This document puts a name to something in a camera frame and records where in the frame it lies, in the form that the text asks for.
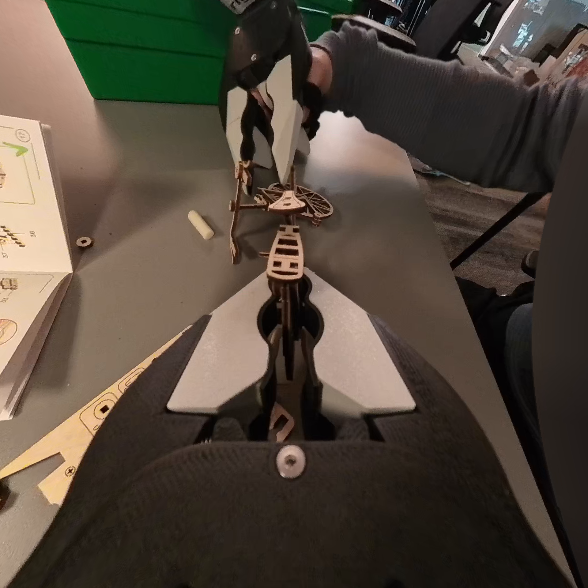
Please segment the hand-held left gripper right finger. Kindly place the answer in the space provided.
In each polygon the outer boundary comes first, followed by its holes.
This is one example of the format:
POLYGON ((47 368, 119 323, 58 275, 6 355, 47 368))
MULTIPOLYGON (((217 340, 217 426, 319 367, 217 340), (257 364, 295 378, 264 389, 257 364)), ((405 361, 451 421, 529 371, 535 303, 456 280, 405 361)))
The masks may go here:
POLYGON ((322 386, 325 416, 382 416, 408 413, 416 402, 368 313, 332 285, 305 269, 309 302, 322 319, 312 350, 322 386))

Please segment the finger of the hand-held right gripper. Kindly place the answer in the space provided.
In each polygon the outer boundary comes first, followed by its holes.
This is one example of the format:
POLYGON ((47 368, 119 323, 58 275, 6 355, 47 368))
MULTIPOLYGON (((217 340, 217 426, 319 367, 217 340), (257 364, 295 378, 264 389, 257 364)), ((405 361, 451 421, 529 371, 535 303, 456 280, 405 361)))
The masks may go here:
POLYGON ((273 130, 270 125, 273 100, 267 84, 261 83, 254 91, 240 86, 226 93, 224 131, 235 165, 250 162, 250 177, 254 168, 271 169, 273 130))
POLYGON ((279 182, 287 182, 297 152, 310 154, 310 141, 302 128, 303 107, 293 97, 292 57, 276 63, 269 75, 269 97, 273 102, 270 125, 273 130, 271 147, 279 182))

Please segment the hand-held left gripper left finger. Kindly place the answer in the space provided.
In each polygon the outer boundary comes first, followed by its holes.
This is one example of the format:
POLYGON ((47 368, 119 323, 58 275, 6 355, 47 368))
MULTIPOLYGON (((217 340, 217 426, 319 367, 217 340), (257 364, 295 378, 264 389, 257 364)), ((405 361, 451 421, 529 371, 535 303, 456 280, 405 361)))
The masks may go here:
POLYGON ((268 368, 269 346, 258 316, 269 299, 268 278, 262 273, 212 312, 168 410, 217 415, 261 380, 268 368))

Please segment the wooden model bicycle assembly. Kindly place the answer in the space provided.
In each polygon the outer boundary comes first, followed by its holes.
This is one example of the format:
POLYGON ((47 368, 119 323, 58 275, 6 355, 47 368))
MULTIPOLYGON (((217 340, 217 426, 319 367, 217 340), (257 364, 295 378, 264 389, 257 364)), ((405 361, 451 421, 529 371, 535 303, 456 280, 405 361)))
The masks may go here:
POLYGON ((236 194, 229 202, 229 211, 232 213, 231 226, 229 230, 229 250, 233 265, 239 263, 239 246, 236 239, 239 214, 243 208, 243 196, 250 196, 253 186, 255 164, 251 160, 241 160, 235 167, 235 179, 237 181, 236 194))

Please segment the wooden bicycle model body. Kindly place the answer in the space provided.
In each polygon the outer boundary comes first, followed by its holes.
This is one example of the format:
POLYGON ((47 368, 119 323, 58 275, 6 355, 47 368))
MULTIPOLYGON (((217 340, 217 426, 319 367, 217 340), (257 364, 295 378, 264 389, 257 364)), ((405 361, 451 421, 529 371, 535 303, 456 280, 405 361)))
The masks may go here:
POLYGON ((268 285, 279 302, 285 375, 288 380, 292 380, 295 371, 295 343, 300 339, 303 320, 301 285, 305 268, 303 241, 297 217, 305 217, 313 226, 319 226, 333 215, 334 207, 326 197, 298 185, 295 180, 260 188, 255 200, 264 211, 285 218, 277 229, 270 251, 260 255, 268 259, 268 285))

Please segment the person's right forearm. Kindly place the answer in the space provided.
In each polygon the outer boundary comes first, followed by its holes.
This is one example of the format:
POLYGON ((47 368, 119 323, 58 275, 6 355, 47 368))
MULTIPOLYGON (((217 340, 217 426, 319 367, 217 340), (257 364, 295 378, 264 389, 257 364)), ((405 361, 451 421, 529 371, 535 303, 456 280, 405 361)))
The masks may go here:
POLYGON ((422 163, 480 187, 553 190, 585 98, 578 78, 556 86, 391 49, 343 24, 313 48, 328 56, 325 108, 357 118, 422 163))

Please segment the person's right hand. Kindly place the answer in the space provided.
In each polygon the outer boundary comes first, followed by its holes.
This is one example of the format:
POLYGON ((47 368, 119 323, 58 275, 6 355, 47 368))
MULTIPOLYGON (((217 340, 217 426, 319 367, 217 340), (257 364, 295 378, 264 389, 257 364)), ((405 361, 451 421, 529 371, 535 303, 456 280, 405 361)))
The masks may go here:
POLYGON ((330 92, 333 79, 333 64, 330 54, 322 47, 311 45, 312 63, 307 82, 317 87, 323 96, 330 92))

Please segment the green plastic crate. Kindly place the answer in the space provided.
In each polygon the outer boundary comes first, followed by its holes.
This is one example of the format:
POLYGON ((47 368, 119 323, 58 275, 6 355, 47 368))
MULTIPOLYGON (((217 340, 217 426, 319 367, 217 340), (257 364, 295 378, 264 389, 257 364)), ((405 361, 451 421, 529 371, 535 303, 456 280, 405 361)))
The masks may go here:
POLYGON ((332 29, 332 15, 328 11, 311 6, 307 2, 296 1, 301 14, 308 40, 313 42, 332 29))
POLYGON ((47 1, 66 40, 224 56, 236 18, 219 1, 47 1))
POLYGON ((66 40, 97 100, 216 105, 223 60, 66 40))

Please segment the white wax stick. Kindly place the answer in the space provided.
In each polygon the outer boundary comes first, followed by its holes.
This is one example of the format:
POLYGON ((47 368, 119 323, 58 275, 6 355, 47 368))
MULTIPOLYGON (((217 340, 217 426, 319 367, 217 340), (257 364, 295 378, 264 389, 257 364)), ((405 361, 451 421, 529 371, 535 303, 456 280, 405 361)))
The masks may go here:
POLYGON ((207 221, 195 210, 190 210, 187 219, 194 229, 200 234, 202 239, 210 240, 215 236, 215 232, 207 221))

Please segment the person's leg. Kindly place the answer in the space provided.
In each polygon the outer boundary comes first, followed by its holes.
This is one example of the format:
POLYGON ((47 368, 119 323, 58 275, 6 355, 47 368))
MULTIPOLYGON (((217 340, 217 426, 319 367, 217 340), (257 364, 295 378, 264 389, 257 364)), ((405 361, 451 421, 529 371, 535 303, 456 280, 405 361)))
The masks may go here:
POLYGON ((532 362, 534 281, 507 295, 463 277, 456 282, 525 456, 529 462, 540 461, 532 362))

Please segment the wooden laser-cut part sheet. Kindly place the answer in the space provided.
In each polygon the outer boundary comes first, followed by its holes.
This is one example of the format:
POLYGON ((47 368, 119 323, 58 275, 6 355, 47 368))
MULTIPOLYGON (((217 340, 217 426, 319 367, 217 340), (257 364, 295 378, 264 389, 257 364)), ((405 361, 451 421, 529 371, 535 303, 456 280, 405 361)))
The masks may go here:
POLYGON ((112 412, 123 393, 151 365, 151 363, 176 342, 187 329, 182 330, 156 352, 118 379, 102 393, 85 404, 59 426, 50 431, 20 456, 1 469, 1 481, 57 454, 63 464, 39 484, 38 489, 49 504, 61 506, 74 479, 80 462, 93 437, 104 420, 112 412))

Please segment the black office chair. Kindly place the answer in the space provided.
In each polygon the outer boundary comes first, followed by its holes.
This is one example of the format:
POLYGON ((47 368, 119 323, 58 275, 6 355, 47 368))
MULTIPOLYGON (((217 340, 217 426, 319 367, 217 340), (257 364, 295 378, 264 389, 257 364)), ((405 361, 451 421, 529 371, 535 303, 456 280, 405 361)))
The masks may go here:
POLYGON ((435 1, 412 36, 415 54, 449 62, 457 58, 461 44, 483 44, 489 33, 476 19, 491 5, 491 1, 435 1))

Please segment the black table leg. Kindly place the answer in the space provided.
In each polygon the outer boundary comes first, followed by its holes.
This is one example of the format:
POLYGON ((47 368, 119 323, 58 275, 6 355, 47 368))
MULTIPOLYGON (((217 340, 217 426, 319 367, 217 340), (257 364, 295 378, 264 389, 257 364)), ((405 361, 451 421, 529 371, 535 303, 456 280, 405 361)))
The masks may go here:
POLYGON ((524 213, 529 208, 533 207, 541 199, 547 195, 546 192, 532 192, 526 194, 517 204, 508 210, 500 219, 492 224, 480 236, 478 236, 471 244, 469 244, 463 251, 460 252, 451 262, 450 268, 455 270, 462 263, 467 261, 474 255, 482 246, 488 243, 498 233, 503 231, 516 218, 524 213))

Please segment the white instruction booklet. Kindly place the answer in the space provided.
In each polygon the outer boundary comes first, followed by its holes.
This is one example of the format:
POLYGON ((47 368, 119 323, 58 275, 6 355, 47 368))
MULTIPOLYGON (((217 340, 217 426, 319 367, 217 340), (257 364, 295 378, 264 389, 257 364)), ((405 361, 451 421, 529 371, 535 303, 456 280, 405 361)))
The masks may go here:
POLYGON ((1 420, 13 418, 73 275, 50 126, 1 115, 1 420))

